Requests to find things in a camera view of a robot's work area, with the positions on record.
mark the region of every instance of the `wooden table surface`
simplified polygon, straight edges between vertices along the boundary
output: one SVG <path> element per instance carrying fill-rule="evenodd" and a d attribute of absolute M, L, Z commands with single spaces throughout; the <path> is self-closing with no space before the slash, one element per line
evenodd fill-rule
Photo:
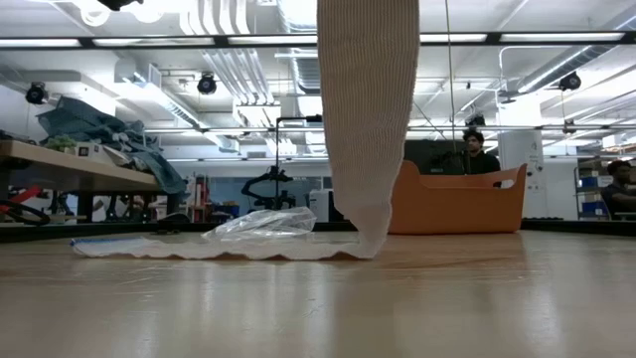
<path fill-rule="evenodd" d="M 12 170 L 10 185 L 39 185 L 63 191 L 159 191 L 153 175 L 119 168 L 16 140 L 0 140 L 0 162 L 29 160 L 24 170 Z"/>
<path fill-rule="evenodd" d="M 392 237 L 376 260 L 327 262 L 82 259 L 68 243 L 0 246 L 1 357 L 636 356 L 629 239 Z"/>

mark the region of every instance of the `person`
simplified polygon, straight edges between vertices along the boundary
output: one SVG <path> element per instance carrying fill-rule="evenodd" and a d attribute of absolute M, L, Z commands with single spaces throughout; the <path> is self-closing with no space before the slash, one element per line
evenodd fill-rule
<path fill-rule="evenodd" d="M 607 166 L 613 181 L 601 191 L 601 196 L 612 219 L 616 218 L 616 213 L 636 212 L 636 192 L 627 189 L 631 168 L 631 164 L 623 160 L 615 160 Z"/>
<path fill-rule="evenodd" d="M 465 174 L 486 174 L 501 170 L 496 156 L 484 153 L 484 135 L 475 129 L 464 132 L 466 157 L 464 158 Z"/>

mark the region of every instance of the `fluorescent light fixture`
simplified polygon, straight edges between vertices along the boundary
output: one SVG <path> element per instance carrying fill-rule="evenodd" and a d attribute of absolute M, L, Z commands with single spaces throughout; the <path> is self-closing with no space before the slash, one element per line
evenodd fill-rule
<path fill-rule="evenodd" d="M 242 135 L 246 132 L 267 132 L 266 127 L 234 127 L 234 128 L 203 128 L 206 133 L 214 133 L 219 135 Z"/>
<path fill-rule="evenodd" d="M 199 159 L 166 159 L 170 163 L 191 163 L 199 161 Z"/>
<path fill-rule="evenodd" d="M 0 39 L 0 48 L 80 47 L 77 39 Z"/>
<path fill-rule="evenodd" d="M 451 34 L 450 42 L 484 42 L 486 34 Z M 448 42 L 447 34 L 423 34 L 419 35 L 421 43 Z"/>
<path fill-rule="evenodd" d="M 210 158 L 204 159 L 205 162 L 222 162 L 222 161 L 243 161 L 243 158 Z"/>
<path fill-rule="evenodd" d="M 322 156 L 322 157 L 297 157 L 297 158 L 292 158 L 291 161 L 328 161 L 329 157 L 328 156 Z"/>
<path fill-rule="evenodd" d="M 282 128 L 278 128 L 279 132 L 299 132 L 299 133 L 304 133 L 304 132 L 322 132 L 325 131 L 325 128 L 322 127 L 282 127 Z"/>
<path fill-rule="evenodd" d="M 230 45 L 275 45 L 299 44 L 316 45 L 317 35 L 277 35 L 277 36 L 232 36 L 228 38 Z"/>
<path fill-rule="evenodd" d="M 146 82 L 146 79 L 143 78 L 143 76 L 139 75 L 139 73 L 135 72 L 134 75 L 142 82 Z"/>
<path fill-rule="evenodd" d="M 102 48 L 120 48 L 134 45 L 135 47 L 153 46 L 211 46 L 215 43 L 212 38 L 200 37 L 171 37 L 171 38 L 111 38 L 95 39 L 92 41 L 96 46 Z"/>
<path fill-rule="evenodd" d="M 214 134 L 217 135 L 244 135 L 245 132 L 242 130 L 223 130 L 223 131 L 215 131 Z"/>
<path fill-rule="evenodd" d="M 147 128 L 146 133 L 159 134 L 183 134 L 183 133 L 199 133 L 195 128 Z"/>
<path fill-rule="evenodd" d="M 578 33 L 578 34 L 504 34 L 501 42 L 559 42 L 559 41 L 618 41 L 625 33 Z"/>
<path fill-rule="evenodd" d="M 318 53 L 299 53 L 299 54 L 274 54 L 275 59 L 318 59 Z"/>
<path fill-rule="evenodd" d="M 187 137 L 200 137 L 203 135 L 203 133 L 193 130 L 193 131 L 181 132 L 181 135 L 187 136 Z"/>

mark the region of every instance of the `white wall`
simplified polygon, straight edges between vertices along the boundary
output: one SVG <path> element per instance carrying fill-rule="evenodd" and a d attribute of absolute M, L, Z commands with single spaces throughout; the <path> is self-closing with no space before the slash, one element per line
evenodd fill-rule
<path fill-rule="evenodd" d="M 36 115 L 52 109 L 48 104 L 28 104 L 22 93 L 0 86 L 0 129 L 27 135 L 35 141 L 43 140 L 47 133 Z"/>
<path fill-rule="evenodd" d="M 576 159 L 546 159 L 544 171 L 548 187 L 548 216 L 577 220 L 574 168 Z"/>

